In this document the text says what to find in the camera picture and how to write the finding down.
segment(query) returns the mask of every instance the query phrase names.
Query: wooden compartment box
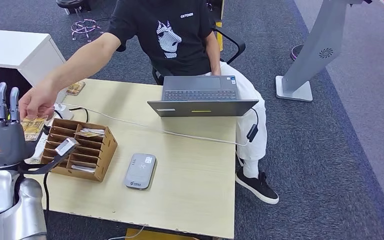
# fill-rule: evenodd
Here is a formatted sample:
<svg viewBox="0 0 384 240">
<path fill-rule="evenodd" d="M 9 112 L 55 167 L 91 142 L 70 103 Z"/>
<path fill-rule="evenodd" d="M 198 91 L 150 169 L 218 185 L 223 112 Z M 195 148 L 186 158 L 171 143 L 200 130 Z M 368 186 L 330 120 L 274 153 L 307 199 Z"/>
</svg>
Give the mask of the wooden compartment box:
<svg viewBox="0 0 384 240">
<path fill-rule="evenodd" d="M 93 137 L 75 134 L 83 128 L 103 129 L 105 134 Z M 52 161 L 57 155 L 55 148 L 68 137 L 74 137 L 79 145 L 52 172 L 102 182 L 118 145 L 110 129 L 98 124 L 56 118 L 49 131 L 41 163 Z M 95 172 L 72 169 L 72 165 L 92 168 Z"/>
</svg>

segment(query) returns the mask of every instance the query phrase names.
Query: graphic print on t-shirt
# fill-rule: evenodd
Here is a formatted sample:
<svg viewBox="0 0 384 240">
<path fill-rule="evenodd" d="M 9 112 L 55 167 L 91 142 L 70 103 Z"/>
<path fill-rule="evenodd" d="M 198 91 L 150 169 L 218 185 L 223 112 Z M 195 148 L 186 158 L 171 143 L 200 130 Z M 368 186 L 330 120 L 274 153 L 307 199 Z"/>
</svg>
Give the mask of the graphic print on t-shirt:
<svg viewBox="0 0 384 240">
<path fill-rule="evenodd" d="M 178 44 L 182 42 L 182 38 L 177 35 L 167 21 L 167 25 L 158 21 L 158 28 L 156 29 L 158 35 L 158 42 L 161 49 L 164 51 L 166 59 L 177 57 Z"/>
</svg>

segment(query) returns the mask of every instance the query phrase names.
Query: person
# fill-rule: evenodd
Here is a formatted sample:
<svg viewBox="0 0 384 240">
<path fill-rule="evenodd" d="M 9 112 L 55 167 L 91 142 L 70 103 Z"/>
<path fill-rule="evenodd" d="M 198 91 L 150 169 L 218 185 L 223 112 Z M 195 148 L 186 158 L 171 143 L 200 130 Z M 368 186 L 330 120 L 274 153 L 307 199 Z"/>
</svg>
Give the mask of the person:
<svg viewBox="0 0 384 240">
<path fill-rule="evenodd" d="M 19 101 L 21 119 L 53 115 L 57 93 L 71 84 L 97 73 L 114 52 L 126 49 L 126 41 L 137 36 L 149 58 L 175 76 L 236 76 L 240 99 L 258 99 L 258 133 L 253 142 L 237 146 L 241 168 L 236 182 L 262 201 L 276 204 L 278 195 L 259 172 L 258 163 L 266 154 L 266 108 L 260 93 L 239 71 L 220 62 L 220 46 L 212 31 L 205 0 L 118 0 L 108 30 L 96 40 L 82 46 L 63 65 L 49 73 Z M 247 133 L 257 122 L 248 111 L 238 117 L 236 142 L 244 145 Z"/>
</svg>

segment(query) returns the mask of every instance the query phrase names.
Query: office chair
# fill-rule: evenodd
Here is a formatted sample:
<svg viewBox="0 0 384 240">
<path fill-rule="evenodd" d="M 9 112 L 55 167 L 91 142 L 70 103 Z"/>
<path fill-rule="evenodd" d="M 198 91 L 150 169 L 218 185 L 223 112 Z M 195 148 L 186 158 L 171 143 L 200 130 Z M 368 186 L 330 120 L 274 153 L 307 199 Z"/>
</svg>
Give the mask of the office chair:
<svg viewBox="0 0 384 240">
<path fill-rule="evenodd" d="M 83 17 L 80 8 L 88 9 L 88 0 L 56 0 L 56 4 L 63 9 L 74 9 L 77 16 L 79 16 L 81 19 L 80 21 L 76 21 L 71 25 L 71 36 L 73 41 L 76 40 L 75 34 L 86 35 L 87 42 L 90 43 L 92 42 L 92 40 L 89 39 L 90 32 L 95 29 L 99 29 L 100 34 L 104 33 L 103 31 L 101 31 L 101 28 L 98 26 L 95 20 L 85 19 Z"/>
<path fill-rule="evenodd" d="M 236 54 L 231 59 L 226 61 L 227 64 L 230 64 L 233 60 L 235 60 L 239 55 L 241 55 L 244 52 L 245 42 L 243 39 L 235 36 L 225 28 L 216 26 L 216 23 L 214 21 L 212 21 L 212 23 L 213 23 L 212 24 L 213 31 L 220 33 L 222 36 L 224 36 L 225 38 L 227 38 L 229 41 L 231 41 L 237 46 Z M 159 65 L 158 63 L 152 60 L 151 60 L 151 65 L 152 65 L 152 76 L 157 85 L 163 85 L 164 76 L 173 76 L 173 74 L 168 69 L 162 67 L 161 65 Z"/>
</svg>

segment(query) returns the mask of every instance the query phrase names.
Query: robot finger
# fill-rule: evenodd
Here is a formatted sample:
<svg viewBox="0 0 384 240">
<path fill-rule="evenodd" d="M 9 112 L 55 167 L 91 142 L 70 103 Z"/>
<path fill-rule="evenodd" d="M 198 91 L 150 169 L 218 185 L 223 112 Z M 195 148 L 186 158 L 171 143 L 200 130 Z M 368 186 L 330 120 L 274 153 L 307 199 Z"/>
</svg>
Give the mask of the robot finger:
<svg viewBox="0 0 384 240">
<path fill-rule="evenodd" d="M 13 87 L 11 89 L 11 94 L 9 95 L 9 114 L 11 123 L 20 122 L 19 94 L 20 91 L 18 87 Z"/>
<path fill-rule="evenodd" d="M 7 124 L 8 108 L 7 108 L 7 84 L 0 83 L 0 126 L 4 127 Z"/>
</svg>

